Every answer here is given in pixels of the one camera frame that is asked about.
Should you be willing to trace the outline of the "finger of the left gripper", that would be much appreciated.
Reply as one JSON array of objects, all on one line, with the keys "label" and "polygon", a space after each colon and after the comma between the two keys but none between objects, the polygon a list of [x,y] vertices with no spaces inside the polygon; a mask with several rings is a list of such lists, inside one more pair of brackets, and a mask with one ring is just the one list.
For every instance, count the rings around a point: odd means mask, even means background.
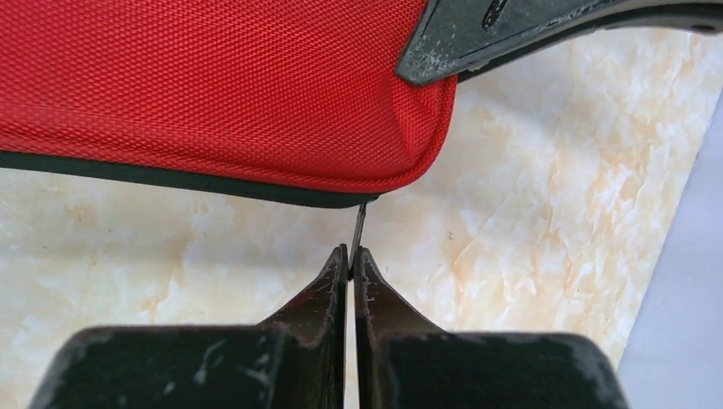
[{"label": "finger of the left gripper", "polygon": [[466,81],[597,30],[661,27],[716,35],[720,1],[429,1],[396,66],[408,84]]}]

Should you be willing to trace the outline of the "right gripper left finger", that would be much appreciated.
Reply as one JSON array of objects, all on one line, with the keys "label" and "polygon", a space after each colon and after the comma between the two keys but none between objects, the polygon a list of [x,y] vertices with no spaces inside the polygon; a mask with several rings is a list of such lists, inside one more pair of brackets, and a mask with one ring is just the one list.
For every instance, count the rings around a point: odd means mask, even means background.
[{"label": "right gripper left finger", "polygon": [[94,326],[55,354],[33,408],[340,408],[347,250],[255,325]]}]

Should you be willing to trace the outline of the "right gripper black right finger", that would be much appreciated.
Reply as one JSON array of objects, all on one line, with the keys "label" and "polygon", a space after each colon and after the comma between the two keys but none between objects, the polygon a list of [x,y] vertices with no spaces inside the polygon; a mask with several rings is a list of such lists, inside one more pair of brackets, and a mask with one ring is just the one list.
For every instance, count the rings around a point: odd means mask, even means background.
[{"label": "right gripper black right finger", "polygon": [[451,332],[382,276],[367,248],[353,263],[363,408],[625,408],[607,356],[565,332]]}]

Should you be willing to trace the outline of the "red black medicine kit bag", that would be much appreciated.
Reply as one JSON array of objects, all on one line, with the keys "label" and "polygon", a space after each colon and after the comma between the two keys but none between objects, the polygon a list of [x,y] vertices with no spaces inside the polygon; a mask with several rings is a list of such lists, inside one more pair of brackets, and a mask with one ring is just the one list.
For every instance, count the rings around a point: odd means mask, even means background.
[{"label": "red black medicine kit bag", "polygon": [[421,1],[4,1],[1,165],[343,209],[419,179],[456,78]]}]

